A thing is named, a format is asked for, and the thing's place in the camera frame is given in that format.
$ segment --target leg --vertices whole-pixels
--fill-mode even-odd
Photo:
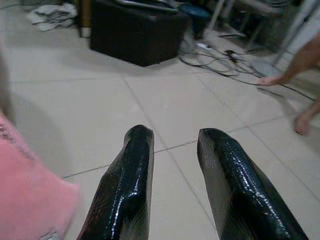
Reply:
[[[295,75],[312,68],[320,61],[320,33],[304,45],[294,56],[290,66],[281,76],[265,77],[259,80],[262,86],[285,84]]]
[[[310,121],[318,113],[320,113],[320,96],[316,98],[307,110],[300,113],[295,119],[295,131],[298,134],[306,135],[309,132]]]

